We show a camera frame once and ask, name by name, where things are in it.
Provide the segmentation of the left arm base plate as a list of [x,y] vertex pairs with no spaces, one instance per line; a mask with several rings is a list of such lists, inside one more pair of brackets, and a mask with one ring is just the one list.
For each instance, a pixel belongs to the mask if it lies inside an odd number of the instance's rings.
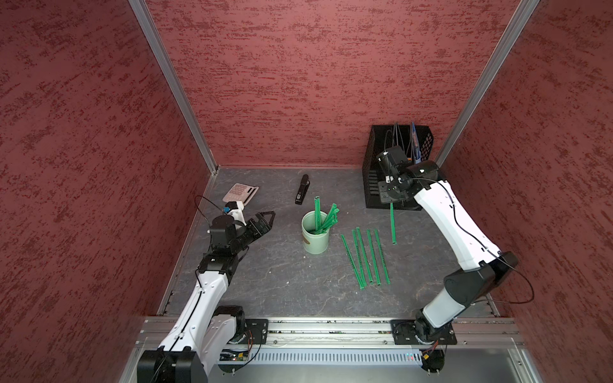
[[239,344],[247,345],[250,342],[255,345],[264,345],[268,340],[268,319],[246,319],[244,336]]

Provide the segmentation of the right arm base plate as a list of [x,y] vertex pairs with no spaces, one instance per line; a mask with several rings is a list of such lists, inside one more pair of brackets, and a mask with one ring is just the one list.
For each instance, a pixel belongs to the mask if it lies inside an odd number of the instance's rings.
[[395,319],[390,321],[390,329],[396,346],[432,347],[455,346],[458,344],[452,324],[448,323],[429,335],[418,334],[415,320]]

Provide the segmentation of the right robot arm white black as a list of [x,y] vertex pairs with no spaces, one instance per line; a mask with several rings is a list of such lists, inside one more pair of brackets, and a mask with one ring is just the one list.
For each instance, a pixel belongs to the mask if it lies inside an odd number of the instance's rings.
[[415,338],[433,344],[453,319],[501,285],[519,261],[514,253],[502,252],[475,224],[435,162],[410,164],[399,146],[380,153],[377,161],[390,200],[413,201],[425,210],[460,266],[445,276],[442,291],[416,315]]

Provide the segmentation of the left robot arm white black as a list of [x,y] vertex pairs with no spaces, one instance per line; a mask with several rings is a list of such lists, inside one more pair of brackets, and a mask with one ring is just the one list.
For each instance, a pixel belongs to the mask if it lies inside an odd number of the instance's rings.
[[138,382],[207,382],[223,349],[249,333],[240,306],[220,306],[249,246],[273,228],[276,213],[258,212],[245,220],[238,207],[209,226],[210,245],[195,270],[193,293],[172,330],[137,363]]

